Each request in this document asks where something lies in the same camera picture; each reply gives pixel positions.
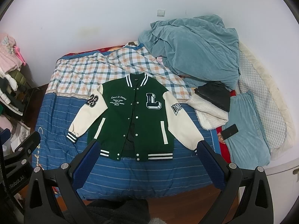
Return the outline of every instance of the jacket label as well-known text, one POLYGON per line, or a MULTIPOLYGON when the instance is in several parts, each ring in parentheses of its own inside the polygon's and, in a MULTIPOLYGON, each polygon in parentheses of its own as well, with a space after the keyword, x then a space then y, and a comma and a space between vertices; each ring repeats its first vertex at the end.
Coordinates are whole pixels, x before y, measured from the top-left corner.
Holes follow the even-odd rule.
POLYGON ((147 93, 147 107, 149 109, 159 110, 162 108, 162 104, 155 100, 156 95, 153 93, 147 93))
POLYGON ((174 105, 171 106, 173 112, 175 113, 175 115, 178 114, 178 112, 183 108, 179 103, 176 103, 174 105))

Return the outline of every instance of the white fleece fabric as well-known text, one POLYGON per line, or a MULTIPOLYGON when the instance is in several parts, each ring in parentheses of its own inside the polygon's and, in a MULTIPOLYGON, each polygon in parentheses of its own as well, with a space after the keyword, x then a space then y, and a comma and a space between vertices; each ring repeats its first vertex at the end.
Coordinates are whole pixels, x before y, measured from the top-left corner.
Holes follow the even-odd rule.
POLYGON ((0 89, 0 97, 1 97, 1 99, 6 103, 6 104, 10 104, 10 99, 6 96, 6 94, 5 93, 3 93, 2 91, 1 91, 1 89, 0 89))
POLYGON ((187 104, 195 109, 200 125, 205 130, 215 129, 228 121, 228 112, 196 94, 191 96, 187 104))
POLYGON ((18 89, 18 84, 15 79, 13 79, 8 73, 4 73, 3 70, 0 67, 0 77, 6 78, 9 82, 9 85, 11 88, 16 91, 18 89))

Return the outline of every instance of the plaid bedsheet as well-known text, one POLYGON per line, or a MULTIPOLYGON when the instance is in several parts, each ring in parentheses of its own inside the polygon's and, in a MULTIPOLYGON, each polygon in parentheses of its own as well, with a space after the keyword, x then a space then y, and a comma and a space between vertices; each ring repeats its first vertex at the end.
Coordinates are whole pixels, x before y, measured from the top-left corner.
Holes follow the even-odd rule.
POLYGON ((191 89, 184 81, 158 63, 143 44, 124 46, 112 52, 88 52, 60 58, 46 93, 87 99, 99 84, 143 72, 164 85, 175 98, 189 99, 191 96, 191 89))

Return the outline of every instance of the varsity jacket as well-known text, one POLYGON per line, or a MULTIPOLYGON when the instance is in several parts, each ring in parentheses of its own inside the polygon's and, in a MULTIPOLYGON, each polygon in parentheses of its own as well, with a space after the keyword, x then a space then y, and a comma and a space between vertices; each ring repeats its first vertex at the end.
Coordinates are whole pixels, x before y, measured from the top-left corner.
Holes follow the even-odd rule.
POLYGON ((201 133, 175 97, 147 74, 129 74, 93 91, 69 128, 75 143, 87 130, 101 143, 101 156, 136 161, 172 159, 174 137, 195 150, 201 133))

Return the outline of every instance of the metal bolt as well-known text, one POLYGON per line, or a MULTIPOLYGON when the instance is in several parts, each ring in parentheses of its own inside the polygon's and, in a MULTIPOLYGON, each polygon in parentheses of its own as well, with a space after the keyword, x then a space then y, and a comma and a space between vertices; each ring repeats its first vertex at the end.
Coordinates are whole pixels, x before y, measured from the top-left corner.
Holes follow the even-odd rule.
POLYGON ((232 168, 232 169, 236 169, 236 168, 237 168, 237 165, 234 164, 233 162, 231 162, 231 163, 229 164, 229 167, 232 168))
POLYGON ((68 163, 63 163, 63 164, 61 164, 61 166, 60 166, 62 169, 66 169, 66 168, 68 168, 68 163))
POLYGON ((258 171, 262 173, 264 169, 261 166, 258 166, 258 171))
POLYGON ((40 167, 35 167, 33 171, 34 171, 35 173, 37 173, 39 170, 40 170, 40 167))

